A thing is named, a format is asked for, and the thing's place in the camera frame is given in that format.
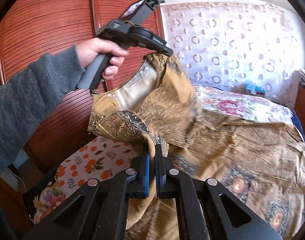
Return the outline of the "grey sleeve left forearm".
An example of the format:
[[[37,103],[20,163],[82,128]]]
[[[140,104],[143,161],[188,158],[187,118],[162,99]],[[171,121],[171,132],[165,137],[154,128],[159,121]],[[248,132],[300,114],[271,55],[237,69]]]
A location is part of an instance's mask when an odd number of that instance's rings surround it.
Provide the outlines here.
[[[84,68],[76,47],[45,54],[0,86],[0,175],[66,94]]]

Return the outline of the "left hand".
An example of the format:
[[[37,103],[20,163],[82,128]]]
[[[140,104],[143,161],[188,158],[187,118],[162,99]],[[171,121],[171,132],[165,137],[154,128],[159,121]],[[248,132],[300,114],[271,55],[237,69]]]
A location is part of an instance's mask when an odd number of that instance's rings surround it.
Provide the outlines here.
[[[92,38],[76,45],[76,52],[82,67],[86,68],[99,53],[111,54],[110,63],[105,68],[102,77],[106,80],[112,79],[118,73],[118,68],[123,64],[129,52],[122,49],[112,41]]]

